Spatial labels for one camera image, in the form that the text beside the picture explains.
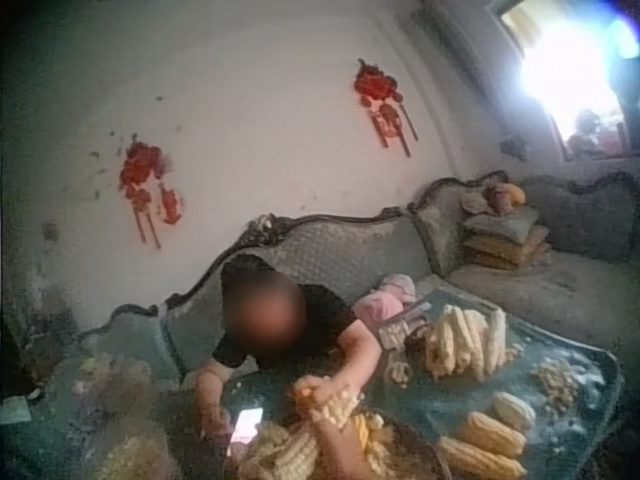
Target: sofa backrest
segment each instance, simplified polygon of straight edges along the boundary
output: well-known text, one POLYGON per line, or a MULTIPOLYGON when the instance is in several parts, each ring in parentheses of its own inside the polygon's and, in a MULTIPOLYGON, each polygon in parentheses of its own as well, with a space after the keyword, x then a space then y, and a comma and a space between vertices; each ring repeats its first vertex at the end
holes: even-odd
POLYGON ((588 185, 540 176, 520 186, 554 249, 607 262, 629 258, 640 210, 640 187, 631 175, 616 172, 588 185))
POLYGON ((468 182, 443 178, 432 183, 416 202, 409 205, 435 273, 444 278, 462 265, 462 221, 466 218, 460 205, 462 194, 508 181, 503 171, 491 172, 468 182))
POLYGON ((223 334, 220 272, 239 253, 258 255, 299 283, 324 285, 350 304, 388 274, 418 280, 431 273, 413 222, 398 208, 365 219, 261 217, 190 292, 165 302, 163 322, 183 374, 206 362, 223 334))

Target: phone screen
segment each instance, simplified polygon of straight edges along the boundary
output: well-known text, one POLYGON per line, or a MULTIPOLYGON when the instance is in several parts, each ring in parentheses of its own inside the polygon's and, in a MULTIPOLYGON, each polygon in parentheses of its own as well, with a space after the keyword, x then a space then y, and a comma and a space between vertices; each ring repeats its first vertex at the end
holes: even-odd
POLYGON ((262 420, 262 408, 249 408, 242 410, 238 415, 238 421, 236 422, 235 429, 231 435, 230 443, 249 443, 258 434, 256 426, 262 420))

